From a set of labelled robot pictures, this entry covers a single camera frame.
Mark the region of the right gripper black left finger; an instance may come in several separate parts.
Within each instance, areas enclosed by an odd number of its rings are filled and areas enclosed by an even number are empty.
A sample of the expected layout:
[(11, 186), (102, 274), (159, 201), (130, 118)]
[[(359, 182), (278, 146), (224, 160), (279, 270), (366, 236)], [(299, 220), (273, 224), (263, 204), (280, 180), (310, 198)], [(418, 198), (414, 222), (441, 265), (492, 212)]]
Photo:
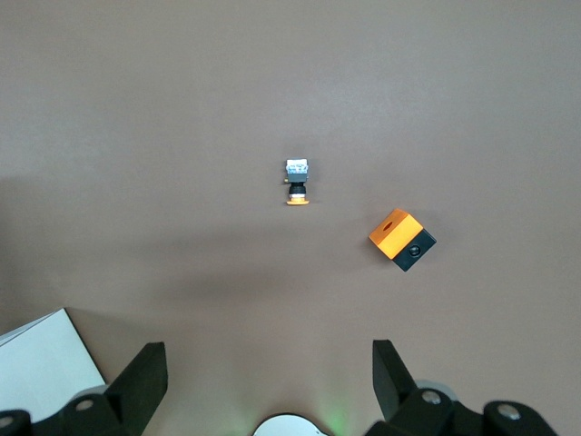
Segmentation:
[(141, 435), (168, 389), (162, 342), (146, 344), (102, 393), (70, 401), (59, 413), (63, 435)]

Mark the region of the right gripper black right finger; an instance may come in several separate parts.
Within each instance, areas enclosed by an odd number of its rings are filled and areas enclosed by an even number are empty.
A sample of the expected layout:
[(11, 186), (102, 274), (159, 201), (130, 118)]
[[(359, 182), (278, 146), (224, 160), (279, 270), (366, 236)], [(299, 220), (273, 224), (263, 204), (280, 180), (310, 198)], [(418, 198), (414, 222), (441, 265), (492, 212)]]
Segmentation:
[(369, 435), (450, 435), (454, 403), (442, 391), (419, 388), (389, 340), (372, 345), (373, 389), (384, 419)]

